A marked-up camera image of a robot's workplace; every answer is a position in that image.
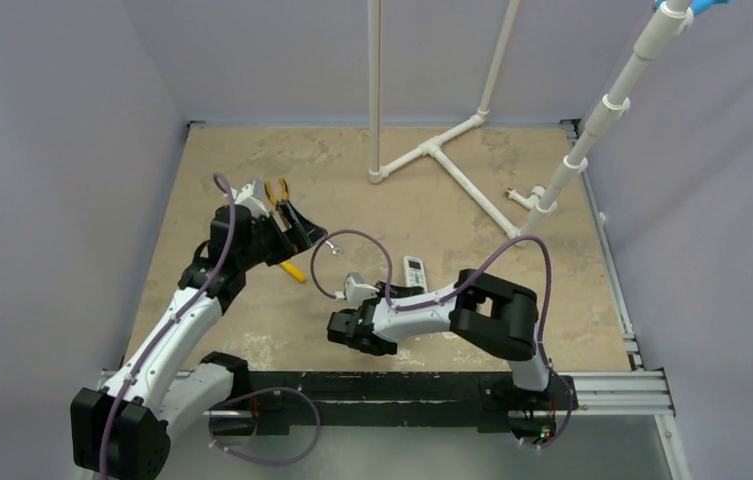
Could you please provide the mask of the white universal AC remote control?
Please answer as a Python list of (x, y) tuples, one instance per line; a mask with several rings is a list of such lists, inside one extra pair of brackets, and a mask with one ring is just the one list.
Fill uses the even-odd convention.
[(404, 256), (403, 269), (406, 287), (420, 288), (424, 293), (428, 292), (425, 269), (420, 258)]

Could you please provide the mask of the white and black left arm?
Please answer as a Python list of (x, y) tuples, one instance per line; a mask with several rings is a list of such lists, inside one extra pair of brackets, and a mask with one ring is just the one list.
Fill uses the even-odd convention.
[(103, 479), (155, 479), (173, 441), (203, 411), (244, 405), (250, 382), (240, 358), (213, 353), (181, 384), (177, 375), (244, 289), (251, 268), (285, 262), (326, 235), (288, 200), (272, 212), (219, 207), (150, 335), (102, 386), (82, 388), (72, 400), (75, 465)]

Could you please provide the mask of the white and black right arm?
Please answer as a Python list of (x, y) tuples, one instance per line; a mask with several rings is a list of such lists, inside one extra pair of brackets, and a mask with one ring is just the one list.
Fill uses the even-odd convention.
[(373, 285), (347, 275), (337, 298), (346, 309), (331, 314), (327, 338), (359, 352), (394, 355), (406, 339), (453, 333), (507, 362), (508, 380), (484, 387), (512, 408), (573, 408), (577, 396), (543, 346), (550, 296), (494, 275), (464, 269), (456, 282), (433, 292), (421, 285)]

